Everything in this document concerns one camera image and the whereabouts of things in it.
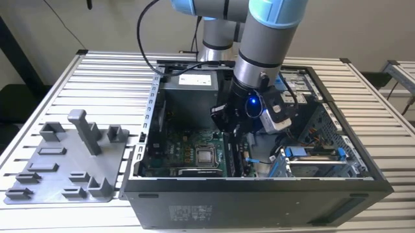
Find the label sticker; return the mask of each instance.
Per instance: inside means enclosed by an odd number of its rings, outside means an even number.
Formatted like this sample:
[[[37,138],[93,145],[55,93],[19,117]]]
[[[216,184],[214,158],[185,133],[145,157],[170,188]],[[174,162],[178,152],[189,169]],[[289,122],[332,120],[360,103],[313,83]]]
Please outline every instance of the label sticker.
[[[182,74],[178,77],[178,85],[210,86],[212,85],[212,81],[210,81],[209,75]]]

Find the motherboard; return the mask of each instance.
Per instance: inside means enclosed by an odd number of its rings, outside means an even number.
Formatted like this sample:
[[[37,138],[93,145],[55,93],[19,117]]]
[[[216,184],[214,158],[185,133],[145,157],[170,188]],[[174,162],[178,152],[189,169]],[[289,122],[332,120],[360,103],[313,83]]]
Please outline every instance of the motherboard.
[[[226,176],[222,133],[169,130],[162,154],[149,158],[146,176],[186,177],[200,172]]]

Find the gray 3d printed holder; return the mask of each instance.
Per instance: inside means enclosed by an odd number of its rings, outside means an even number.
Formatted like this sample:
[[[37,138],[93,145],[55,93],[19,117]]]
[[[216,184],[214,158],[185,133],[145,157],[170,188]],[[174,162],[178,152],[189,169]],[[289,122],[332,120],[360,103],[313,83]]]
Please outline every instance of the gray 3d printed holder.
[[[85,115],[77,109],[67,115],[75,130],[63,130],[58,122],[42,126],[43,139],[5,192],[6,204],[111,199],[129,132],[117,125],[98,130]]]

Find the slotted aluminum surface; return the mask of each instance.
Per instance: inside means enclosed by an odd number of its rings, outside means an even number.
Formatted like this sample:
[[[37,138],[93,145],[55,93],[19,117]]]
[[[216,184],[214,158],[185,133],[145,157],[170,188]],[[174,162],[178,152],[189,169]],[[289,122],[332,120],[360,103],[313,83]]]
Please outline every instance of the slotted aluminum surface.
[[[192,60],[180,54],[149,54],[155,59]],[[338,59],[286,58],[285,65],[310,66],[336,101],[374,162],[390,182],[394,193],[362,211],[338,228],[225,229],[192,232],[415,232],[415,134],[413,128],[374,91],[350,64]],[[98,128],[121,124],[131,136],[123,159],[137,142],[147,88],[153,73],[135,53],[89,51],[75,56],[39,107],[0,157],[0,200],[14,182],[41,138],[45,121],[67,123],[73,108],[87,112],[87,121]],[[119,187],[126,161],[121,162],[115,187]],[[30,232],[142,232],[127,201],[107,203],[5,205],[0,201],[0,230]]]
[[[382,72],[389,73],[409,93],[415,95],[415,62],[388,61]]]

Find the black cable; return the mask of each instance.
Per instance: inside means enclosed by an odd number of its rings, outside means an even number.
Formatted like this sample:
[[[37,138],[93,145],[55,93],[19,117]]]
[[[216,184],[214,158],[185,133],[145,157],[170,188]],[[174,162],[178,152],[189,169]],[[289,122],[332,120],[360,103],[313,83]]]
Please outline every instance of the black cable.
[[[193,40],[192,40],[192,46],[189,48],[189,51],[193,52],[193,45],[196,44],[196,53],[198,53],[198,48],[197,48],[197,30],[198,30],[198,24],[201,21],[201,16],[197,16],[196,19],[196,28],[194,28],[194,35],[193,35]]]
[[[173,77],[173,76],[178,76],[181,74],[184,74],[185,72],[188,72],[189,70],[192,70],[193,68],[196,68],[197,66],[201,66],[201,65],[205,65],[205,64],[212,64],[212,65],[218,65],[220,62],[217,61],[205,61],[205,62],[198,62],[196,64],[193,64],[192,66],[189,66],[188,68],[185,68],[184,70],[178,71],[177,73],[170,73],[170,74],[165,74],[159,71],[157,71],[153,66],[149,64],[149,61],[146,59],[146,56],[145,56],[145,53],[143,53],[143,49],[142,49],[142,45],[141,45],[141,39],[139,39],[139,25],[141,25],[141,21],[142,21],[142,17],[145,15],[145,12],[149,10],[149,8],[157,3],[157,1],[159,0],[151,0],[150,3],[145,6],[139,16],[138,16],[138,20],[137,20],[137,43],[138,43],[138,48],[139,48],[139,51],[141,51],[141,56],[142,56],[142,59],[147,65],[147,67],[150,68],[150,70],[158,74],[158,75],[162,75],[165,77]]]
[[[293,94],[293,91],[292,91],[290,86],[288,85],[285,79],[282,77],[280,79],[281,79],[281,81],[282,81],[282,83],[284,83],[284,85],[286,87],[286,90],[288,90],[290,96],[292,96],[294,108],[297,109],[298,108],[297,96]]]
[[[406,104],[406,106],[405,106],[404,109],[402,109],[401,115],[404,115],[404,114],[406,113],[409,106],[410,106],[410,105]]]
[[[389,92],[389,94],[388,94],[386,100],[389,100],[390,94],[392,94],[392,92],[393,92],[393,90],[394,90],[394,87],[397,86],[397,83],[398,83],[398,82],[396,81],[394,86],[392,87],[390,92]]]
[[[75,35],[71,33],[71,31],[69,30],[69,28],[65,26],[65,23],[62,22],[62,19],[58,17],[55,11],[53,10],[53,8],[51,8],[51,6],[49,5],[49,3],[46,2],[46,0],[43,0],[43,2],[45,2],[45,4],[46,4],[46,6],[50,8],[51,12],[54,13],[54,15],[55,15],[55,17],[58,18],[59,22],[62,23],[62,25],[63,25],[66,31],[71,34],[71,36],[74,37],[74,39],[77,40],[77,42],[79,43],[79,45],[82,46],[82,48],[86,49],[85,46],[83,46],[83,44],[82,44],[82,42],[79,42],[79,40],[77,39]]]

